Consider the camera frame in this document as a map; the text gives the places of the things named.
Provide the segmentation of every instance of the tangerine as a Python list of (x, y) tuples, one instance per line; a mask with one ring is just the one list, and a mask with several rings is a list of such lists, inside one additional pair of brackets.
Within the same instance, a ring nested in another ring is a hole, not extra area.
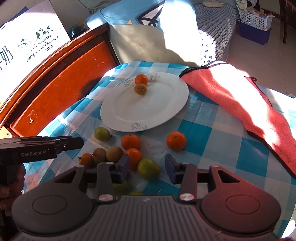
[(183, 133), (174, 131), (167, 136), (166, 144), (173, 151), (181, 151), (186, 145), (186, 137)]
[(86, 169), (92, 168), (94, 165), (93, 155), (84, 153), (81, 157), (79, 157), (79, 165), (84, 165)]
[(135, 78), (135, 84), (144, 84), (147, 85), (148, 84), (148, 78), (146, 75), (144, 74), (138, 74)]
[(139, 162), (142, 160), (142, 153), (136, 148), (130, 148), (126, 152), (130, 158), (130, 169), (136, 170)]
[(139, 149), (140, 148), (140, 139), (136, 135), (125, 135), (121, 139), (121, 146), (123, 149), (128, 150), (131, 148)]

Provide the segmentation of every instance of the pillow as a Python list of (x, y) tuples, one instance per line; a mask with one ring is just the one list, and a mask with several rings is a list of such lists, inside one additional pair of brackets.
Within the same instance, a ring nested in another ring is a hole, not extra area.
[(94, 13), (121, 0), (77, 0), (85, 9)]
[(203, 1), (202, 4), (206, 7), (223, 7), (223, 4), (216, 0)]
[(194, 6), (194, 5), (202, 3), (202, 0), (190, 0), (190, 2)]
[(220, 0), (220, 2), (236, 8), (235, 0)]

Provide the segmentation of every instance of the wall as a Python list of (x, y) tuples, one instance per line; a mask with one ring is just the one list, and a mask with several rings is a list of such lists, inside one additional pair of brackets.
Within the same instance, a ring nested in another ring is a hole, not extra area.
[[(16, 15), (24, 6), (31, 8), (44, 0), (6, 0), (0, 6), (0, 26)], [(73, 25), (87, 19), (90, 14), (76, 0), (50, 0), (59, 19), (68, 31)]]
[(260, 7), (280, 14), (279, 0), (259, 0)]

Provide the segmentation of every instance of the green fruit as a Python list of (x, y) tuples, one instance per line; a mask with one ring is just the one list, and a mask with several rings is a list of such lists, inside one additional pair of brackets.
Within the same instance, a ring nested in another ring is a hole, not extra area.
[(144, 195), (144, 194), (141, 192), (133, 191), (130, 193), (130, 195)]
[(115, 195), (128, 195), (131, 191), (131, 185), (128, 181), (124, 181), (122, 184), (113, 183), (113, 190)]
[(149, 158), (142, 159), (138, 164), (138, 173), (146, 180), (158, 178), (160, 169), (157, 163)]
[(123, 156), (123, 151), (118, 146), (110, 147), (106, 152), (107, 160), (110, 162), (118, 162)]
[(106, 162), (106, 150), (103, 148), (97, 148), (93, 152), (94, 162), (95, 164), (99, 164), (100, 162)]
[(94, 137), (98, 141), (109, 141), (111, 138), (111, 134), (106, 128), (98, 127), (94, 130)]

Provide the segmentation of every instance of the tiled floor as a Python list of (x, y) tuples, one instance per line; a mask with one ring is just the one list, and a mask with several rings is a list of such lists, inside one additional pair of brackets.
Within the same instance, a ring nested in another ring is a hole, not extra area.
[(227, 62), (253, 76), (257, 84), (296, 96), (296, 30), (289, 27), (283, 44), (283, 25), (273, 18), (265, 45), (242, 38), (237, 31), (230, 45)]

